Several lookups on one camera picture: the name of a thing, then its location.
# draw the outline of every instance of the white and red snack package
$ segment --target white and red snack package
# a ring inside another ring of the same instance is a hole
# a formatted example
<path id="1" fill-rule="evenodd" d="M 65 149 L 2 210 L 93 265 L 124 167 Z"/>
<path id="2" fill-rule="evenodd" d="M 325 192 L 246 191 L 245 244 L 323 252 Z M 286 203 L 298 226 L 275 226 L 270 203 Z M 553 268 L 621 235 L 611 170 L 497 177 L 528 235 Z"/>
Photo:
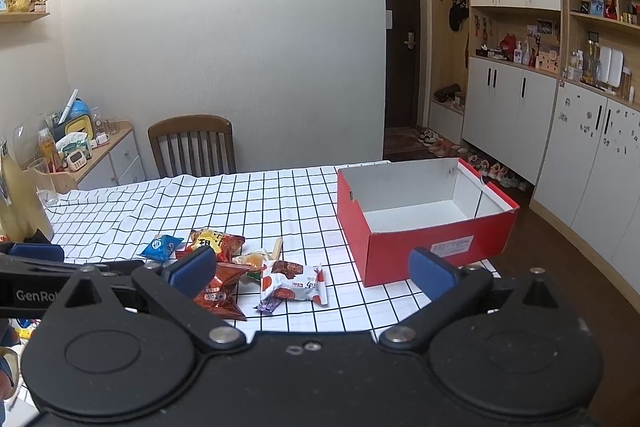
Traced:
<path id="1" fill-rule="evenodd" d="M 265 261 L 262 264 L 260 301 L 267 297 L 313 301 L 327 304 L 326 282 L 322 266 L 303 266 L 287 261 Z"/>

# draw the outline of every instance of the metal bolt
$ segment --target metal bolt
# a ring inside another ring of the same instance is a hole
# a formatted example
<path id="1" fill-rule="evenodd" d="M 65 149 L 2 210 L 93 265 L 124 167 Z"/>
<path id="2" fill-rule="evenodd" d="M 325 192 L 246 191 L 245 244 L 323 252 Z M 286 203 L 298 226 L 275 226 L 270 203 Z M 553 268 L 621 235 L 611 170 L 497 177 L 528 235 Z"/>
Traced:
<path id="1" fill-rule="evenodd" d="M 407 326 L 393 326 L 383 333 L 388 341 L 393 343 L 407 343 L 416 337 L 415 331 Z"/>
<path id="2" fill-rule="evenodd" d="M 302 353 L 305 352 L 305 350 L 300 346 L 287 346 L 287 349 L 285 349 L 285 351 L 294 356 L 302 355 Z"/>
<path id="3" fill-rule="evenodd" d="M 216 344 L 231 344 L 240 338 L 240 330 L 231 326 L 219 326 L 209 331 L 209 338 Z"/>
<path id="4" fill-rule="evenodd" d="M 305 349 L 307 351 L 320 351 L 322 349 L 322 346 L 320 343 L 317 343 L 315 341 L 310 341 L 305 344 Z"/>

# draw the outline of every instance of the tablecloth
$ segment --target tablecloth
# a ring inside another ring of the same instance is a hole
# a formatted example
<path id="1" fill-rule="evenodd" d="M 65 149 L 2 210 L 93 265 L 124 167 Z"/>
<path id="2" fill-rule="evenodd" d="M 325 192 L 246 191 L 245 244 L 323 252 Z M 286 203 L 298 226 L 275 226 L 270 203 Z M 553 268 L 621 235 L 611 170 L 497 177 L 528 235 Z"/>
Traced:
<path id="1" fill-rule="evenodd" d="M 247 320 L 230 324 L 249 341 L 257 330 L 370 330 L 379 335 L 430 301 L 410 280 L 369 288 L 360 282 L 336 217 L 341 167 L 346 166 L 182 175 L 73 190 L 47 213 L 54 243 L 64 248 L 68 263 L 134 259 L 157 233 L 187 238 L 191 229 L 202 227 L 244 236 L 239 253 L 271 251 L 282 236 L 285 261 L 325 267 L 328 304 L 285 301 L 273 315 L 260 316 L 254 310 L 258 284 L 241 282 L 237 299 Z M 483 263 L 497 276 L 489 261 Z"/>

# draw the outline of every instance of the dark brown door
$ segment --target dark brown door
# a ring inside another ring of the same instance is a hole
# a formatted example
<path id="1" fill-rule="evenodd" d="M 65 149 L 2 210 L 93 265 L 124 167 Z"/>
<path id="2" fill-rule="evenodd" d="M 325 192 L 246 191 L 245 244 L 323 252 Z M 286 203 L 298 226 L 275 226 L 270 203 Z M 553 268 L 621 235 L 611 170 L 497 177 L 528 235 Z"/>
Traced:
<path id="1" fill-rule="evenodd" d="M 418 113 L 420 0 L 386 0 L 386 9 L 392 11 L 392 28 L 386 31 L 385 128 L 413 127 Z"/>

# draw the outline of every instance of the door frame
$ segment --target door frame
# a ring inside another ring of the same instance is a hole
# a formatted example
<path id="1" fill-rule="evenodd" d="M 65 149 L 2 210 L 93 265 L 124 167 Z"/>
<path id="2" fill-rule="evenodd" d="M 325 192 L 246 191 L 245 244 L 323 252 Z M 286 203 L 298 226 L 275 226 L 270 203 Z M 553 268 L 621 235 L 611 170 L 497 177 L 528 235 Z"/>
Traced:
<path id="1" fill-rule="evenodd" d="M 422 11 L 420 10 L 420 0 L 415 0 L 415 11 L 418 17 L 418 25 L 415 32 L 415 49 L 418 50 L 417 62 L 414 72 L 414 103 L 412 104 L 411 122 L 415 128 L 418 123 L 418 105 L 420 102 L 420 64 L 422 63 Z"/>

